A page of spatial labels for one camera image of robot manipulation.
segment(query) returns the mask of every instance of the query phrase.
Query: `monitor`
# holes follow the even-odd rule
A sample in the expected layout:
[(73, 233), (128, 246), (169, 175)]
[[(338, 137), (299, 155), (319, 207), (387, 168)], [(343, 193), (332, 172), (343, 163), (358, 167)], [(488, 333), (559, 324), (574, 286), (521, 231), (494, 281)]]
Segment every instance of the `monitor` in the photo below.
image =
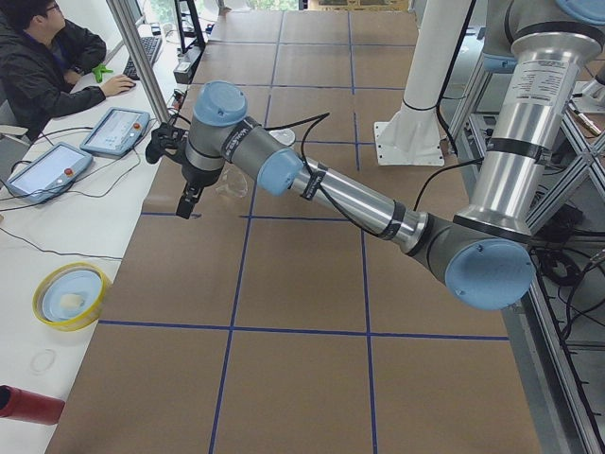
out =
[(141, 7), (139, 5), (138, 0), (126, 0), (126, 4), (128, 5), (130, 12), (132, 13), (132, 17), (134, 18), (134, 23), (136, 25), (141, 25), (145, 20), (145, 16), (141, 11)]

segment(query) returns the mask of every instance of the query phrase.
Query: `yellow bowl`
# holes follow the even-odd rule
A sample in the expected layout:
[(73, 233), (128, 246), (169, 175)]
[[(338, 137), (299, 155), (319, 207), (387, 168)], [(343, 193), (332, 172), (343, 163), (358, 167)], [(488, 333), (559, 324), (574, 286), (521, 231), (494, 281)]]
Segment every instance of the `yellow bowl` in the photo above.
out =
[[(82, 313), (78, 314), (72, 319), (62, 320), (60, 322), (49, 320), (43, 313), (43, 300), (44, 296), (46, 295), (46, 292), (51, 289), (55, 282), (57, 282), (63, 276), (74, 271), (92, 271), (100, 278), (101, 289), (98, 292), (95, 301), (86, 310), (84, 310)], [(77, 262), (65, 265), (64, 267), (60, 267), (59, 269), (48, 274), (36, 289), (33, 298), (34, 314), (42, 323), (52, 326), (55, 329), (58, 329), (60, 331), (76, 331), (77, 329), (83, 328), (84, 326), (88, 326), (96, 319), (98, 319), (99, 315), (101, 314), (103, 297), (105, 296), (105, 293), (107, 292), (111, 284), (112, 281), (110, 281), (110, 279), (105, 275), (105, 273), (94, 265), (84, 262)]]

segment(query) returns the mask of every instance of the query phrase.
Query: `eyeglasses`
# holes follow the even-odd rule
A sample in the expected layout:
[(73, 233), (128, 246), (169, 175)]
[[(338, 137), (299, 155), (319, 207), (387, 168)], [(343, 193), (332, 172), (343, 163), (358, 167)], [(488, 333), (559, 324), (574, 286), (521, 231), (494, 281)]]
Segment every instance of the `eyeglasses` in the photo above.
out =
[(57, 4), (55, 4), (54, 7), (47, 8), (46, 12), (52, 11), (53, 9), (56, 9), (58, 12), (61, 12), (61, 7), (59, 5), (57, 5)]

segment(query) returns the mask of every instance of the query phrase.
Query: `red cylinder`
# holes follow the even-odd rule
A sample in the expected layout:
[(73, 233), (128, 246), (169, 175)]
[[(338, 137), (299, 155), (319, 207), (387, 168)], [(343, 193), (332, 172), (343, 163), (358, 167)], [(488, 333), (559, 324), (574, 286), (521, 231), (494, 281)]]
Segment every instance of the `red cylinder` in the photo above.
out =
[(52, 426), (59, 422), (65, 402), (12, 386), (0, 386), (0, 418)]

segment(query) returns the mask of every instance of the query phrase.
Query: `table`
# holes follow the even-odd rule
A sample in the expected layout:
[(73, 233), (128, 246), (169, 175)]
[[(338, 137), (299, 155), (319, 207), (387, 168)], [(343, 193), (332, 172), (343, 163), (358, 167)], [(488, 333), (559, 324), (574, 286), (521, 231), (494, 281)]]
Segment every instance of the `table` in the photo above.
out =
[[(123, 46), (107, 66), (119, 74), (126, 66), (128, 51)], [(176, 45), (164, 41), (154, 72), (166, 101), (178, 86), (172, 75), (177, 65)], [(84, 76), (75, 90), (95, 84), (92, 74)], [(87, 131), (51, 134), (53, 131), (75, 127), (92, 127), (110, 107), (128, 107), (153, 113), (142, 83), (127, 93), (113, 96), (88, 111), (51, 120), (44, 133), (53, 143), (59, 141), (78, 146)], [(153, 180), (156, 166), (145, 161), (145, 146), (150, 134), (120, 160), (95, 157), (87, 172), (106, 166), (92, 177), (76, 183), (73, 190), (100, 195), (127, 170), (132, 170), (100, 199), (65, 193), (57, 199), (31, 208), (2, 213), (0, 227), (34, 242), (43, 249), (78, 252), (92, 255), (121, 257), (128, 246), (132, 229), (139, 217), (141, 203)], [(33, 160), (49, 149), (44, 139), (38, 140), (25, 159)], [(26, 201), (7, 201), (6, 188), (0, 191), (0, 212), (23, 207)], [(23, 241), (0, 232), (0, 361), (3, 367), (0, 382), (18, 388), (66, 399), (70, 392), (95, 323), (72, 333), (63, 333), (39, 322), (32, 312), (33, 293), (50, 272), (65, 264), (86, 261), (101, 268), (113, 280), (119, 260), (84, 258), (76, 255), (59, 256), (41, 253)], [(32, 369), (32, 360), (53, 360), (45, 372)], [(2, 451), (36, 454), (44, 452), (55, 426), (42, 426), (4, 419), (0, 422)]]

